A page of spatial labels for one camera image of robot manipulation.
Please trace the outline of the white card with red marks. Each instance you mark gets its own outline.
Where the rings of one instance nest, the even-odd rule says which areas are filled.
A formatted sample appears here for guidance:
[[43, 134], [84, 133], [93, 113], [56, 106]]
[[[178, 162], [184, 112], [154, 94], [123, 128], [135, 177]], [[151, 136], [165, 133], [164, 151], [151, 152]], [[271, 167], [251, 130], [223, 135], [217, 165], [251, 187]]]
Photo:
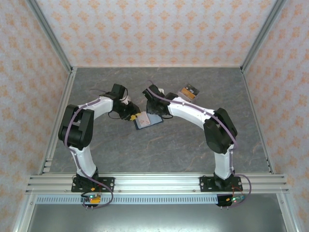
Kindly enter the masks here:
[[145, 111], [139, 113], [136, 119], [136, 123], [139, 129], [150, 126], [150, 119]]

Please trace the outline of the navy blue card holder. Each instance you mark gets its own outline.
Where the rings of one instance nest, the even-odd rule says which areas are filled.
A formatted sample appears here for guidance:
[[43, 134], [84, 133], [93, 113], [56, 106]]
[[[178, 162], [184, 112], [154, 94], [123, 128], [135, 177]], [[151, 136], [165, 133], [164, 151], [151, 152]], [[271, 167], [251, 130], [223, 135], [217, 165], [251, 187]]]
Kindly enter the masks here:
[[[156, 114], [149, 114], [147, 113], [149, 119], [150, 119], [150, 126], [153, 126], [153, 125], [156, 125], [156, 124], [159, 124], [159, 123], [162, 123], [163, 122], [163, 118], [160, 117], [159, 115], [156, 115]], [[138, 128], [137, 126], [137, 123], [136, 123], [136, 119], [134, 120], [134, 124], [135, 124], [135, 127], [136, 127], [136, 130], [141, 130]]]

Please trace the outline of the orange and black card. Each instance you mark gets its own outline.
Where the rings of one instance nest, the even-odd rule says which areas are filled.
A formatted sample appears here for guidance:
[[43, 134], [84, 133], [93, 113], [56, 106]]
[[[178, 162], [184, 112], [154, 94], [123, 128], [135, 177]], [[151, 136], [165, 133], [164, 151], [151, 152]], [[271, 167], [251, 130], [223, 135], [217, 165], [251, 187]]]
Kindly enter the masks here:
[[193, 87], [191, 84], [187, 84], [181, 89], [181, 93], [190, 100], [194, 100], [200, 93], [200, 91], [197, 88]]

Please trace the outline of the controller board with yellow connector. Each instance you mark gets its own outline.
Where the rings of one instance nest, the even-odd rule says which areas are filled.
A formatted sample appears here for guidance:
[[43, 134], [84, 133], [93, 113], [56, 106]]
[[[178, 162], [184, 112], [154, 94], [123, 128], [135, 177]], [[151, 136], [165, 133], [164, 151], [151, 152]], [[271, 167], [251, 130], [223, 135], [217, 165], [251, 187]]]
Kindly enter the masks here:
[[96, 208], [101, 202], [101, 196], [98, 194], [82, 194], [82, 205], [85, 209], [94, 209]]

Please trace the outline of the grey metal panel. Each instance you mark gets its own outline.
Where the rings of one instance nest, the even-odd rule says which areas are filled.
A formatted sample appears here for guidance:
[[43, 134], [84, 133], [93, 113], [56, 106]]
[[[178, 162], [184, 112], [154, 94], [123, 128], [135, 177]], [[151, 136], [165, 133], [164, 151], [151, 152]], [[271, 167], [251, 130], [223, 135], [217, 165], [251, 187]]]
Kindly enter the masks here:
[[287, 232], [276, 204], [232, 209], [209, 204], [35, 206], [28, 232]]

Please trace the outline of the controller board with green light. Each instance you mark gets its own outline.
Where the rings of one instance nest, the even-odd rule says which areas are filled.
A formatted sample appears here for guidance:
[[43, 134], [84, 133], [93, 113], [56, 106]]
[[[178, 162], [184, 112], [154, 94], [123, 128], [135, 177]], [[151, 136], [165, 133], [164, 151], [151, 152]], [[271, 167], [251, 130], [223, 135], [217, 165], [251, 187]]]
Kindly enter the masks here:
[[220, 208], [230, 208], [232, 205], [236, 205], [241, 203], [245, 200], [244, 195], [236, 195], [233, 196], [232, 194], [219, 194], [217, 195], [218, 203], [216, 204]]

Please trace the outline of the aluminium side rail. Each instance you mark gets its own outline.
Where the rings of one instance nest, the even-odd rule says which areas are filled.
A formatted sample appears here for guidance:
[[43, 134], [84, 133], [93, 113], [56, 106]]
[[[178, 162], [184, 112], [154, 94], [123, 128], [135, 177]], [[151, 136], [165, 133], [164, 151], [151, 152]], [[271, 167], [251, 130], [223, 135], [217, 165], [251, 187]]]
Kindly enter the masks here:
[[266, 157], [269, 172], [271, 174], [276, 174], [276, 169], [275, 169], [272, 157], [269, 153], [269, 148], [267, 146], [267, 143], [266, 143], [265, 137], [264, 137], [264, 133], [263, 133], [261, 126], [260, 126], [260, 121], [259, 121], [259, 117], [257, 115], [256, 107], [254, 105], [253, 98], [252, 98], [250, 90], [249, 90], [249, 85], [248, 85], [248, 82], [246, 80], [245, 71], [243, 69], [241, 69], [240, 71], [241, 71], [242, 79], [243, 79], [243, 82], [244, 82], [244, 85], [245, 85], [245, 88], [246, 88], [246, 91], [247, 91], [249, 102], [250, 102], [250, 105], [251, 105], [251, 108], [252, 108], [254, 120], [255, 120], [257, 130], [258, 130], [258, 133], [259, 133], [259, 137], [260, 137], [260, 140], [261, 140], [261, 145], [263, 147], [263, 151], [264, 151], [264, 154], [265, 154], [265, 157]]
[[43, 160], [41, 161], [38, 175], [42, 175], [43, 173], [49, 172], [50, 170], [50, 165], [53, 160], [56, 145], [58, 142], [58, 130], [60, 128], [60, 124], [62, 122], [62, 118], [70, 98], [70, 93], [76, 76], [76, 71], [77, 67], [73, 67], [72, 70], [69, 71], [68, 78], [62, 91], [60, 103], [57, 109], [57, 115], [53, 125], [51, 136], [47, 145], [47, 149], [43, 155]]

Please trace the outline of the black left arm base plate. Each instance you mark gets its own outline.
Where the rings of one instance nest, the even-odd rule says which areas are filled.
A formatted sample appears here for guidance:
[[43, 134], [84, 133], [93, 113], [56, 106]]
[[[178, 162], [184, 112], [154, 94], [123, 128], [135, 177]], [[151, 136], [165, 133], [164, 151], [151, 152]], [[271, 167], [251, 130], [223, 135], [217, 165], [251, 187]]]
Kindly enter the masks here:
[[[109, 187], [112, 191], [114, 189], [114, 177], [99, 177], [98, 182], [106, 185]], [[103, 187], [99, 185], [96, 182], [93, 182], [85, 177], [80, 176], [74, 176], [72, 179], [72, 186], [71, 186], [71, 192], [75, 193], [89, 193], [89, 192], [95, 192], [95, 193], [102, 193], [102, 192], [109, 192], [106, 187]]]

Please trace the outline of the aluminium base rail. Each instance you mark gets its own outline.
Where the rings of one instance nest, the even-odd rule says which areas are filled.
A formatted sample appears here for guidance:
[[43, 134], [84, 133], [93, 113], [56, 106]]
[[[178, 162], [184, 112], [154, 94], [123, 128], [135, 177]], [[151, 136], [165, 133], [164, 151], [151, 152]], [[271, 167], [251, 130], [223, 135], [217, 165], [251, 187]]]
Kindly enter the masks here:
[[[115, 194], [202, 194], [199, 178], [211, 173], [101, 173], [102, 177], [114, 177]], [[44, 173], [32, 175], [26, 193], [70, 193], [72, 173]], [[241, 174], [243, 193], [289, 193], [292, 189], [284, 174]]]

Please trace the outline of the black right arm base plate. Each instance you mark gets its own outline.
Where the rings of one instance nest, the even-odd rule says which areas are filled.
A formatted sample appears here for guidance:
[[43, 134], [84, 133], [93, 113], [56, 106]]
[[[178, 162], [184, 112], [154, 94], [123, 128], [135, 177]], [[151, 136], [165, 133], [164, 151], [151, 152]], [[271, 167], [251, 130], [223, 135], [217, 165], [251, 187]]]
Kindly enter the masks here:
[[201, 176], [199, 186], [201, 192], [243, 191], [241, 178], [233, 175], [226, 180], [217, 176]]

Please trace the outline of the aluminium frame post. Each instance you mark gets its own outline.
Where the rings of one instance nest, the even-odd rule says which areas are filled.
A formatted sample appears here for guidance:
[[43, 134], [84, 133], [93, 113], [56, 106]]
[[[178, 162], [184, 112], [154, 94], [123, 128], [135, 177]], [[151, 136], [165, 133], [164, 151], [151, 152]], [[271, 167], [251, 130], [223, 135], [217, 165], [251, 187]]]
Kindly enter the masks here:
[[49, 24], [48, 20], [46, 19], [42, 9], [40, 8], [37, 0], [25, 0], [30, 9], [32, 10], [34, 16], [37, 18], [38, 23], [40, 24], [41, 28], [43, 29], [46, 37], [48, 38], [49, 42], [51, 43], [53, 49], [55, 50], [58, 58], [60, 59], [64, 68], [71, 73], [73, 70], [72, 65], [69, 62], [64, 50], [62, 49], [60, 42], [58, 41], [56, 35], [53, 32], [51, 25]]
[[279, 16], [282, 8], [284, 7], [287, 0], [276, 0], [275, 4], [271, 8], [266, 20], [264, 21], [259, 33], [257, 34], [257, 37], [254, 40], [254, 43], [252, 44], [251, 48], [249, 49], [249, 52], [243, 62], [243, 64], [240, 66], [241, 72], [244, 74], [247, 69], [249, 69], [249, 66], [251, 62], [253, 61], [254, 57], [256, 56], [260, 46], [262, 45], [263, 41], [265, 40], [266, 36], [268, 35], [271, 27], [275, 23], [277, 17]]

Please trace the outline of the aluminium frame leg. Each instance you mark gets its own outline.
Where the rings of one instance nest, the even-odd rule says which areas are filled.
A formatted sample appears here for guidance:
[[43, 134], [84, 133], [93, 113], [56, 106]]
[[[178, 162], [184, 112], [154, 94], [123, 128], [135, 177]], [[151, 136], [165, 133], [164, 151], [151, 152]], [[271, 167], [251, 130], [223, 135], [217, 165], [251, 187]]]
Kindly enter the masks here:
[[16, 218], [13, 232], [27, 232], [36, 205], [37, 195], [30, 194], [24, 197]]
[[282, 218], [287, 232], [298, 232], [294, 222], [291, 208], [288, 204], [288, 198], [284, 193], [277, 193], [277, 200], [280, 206]]

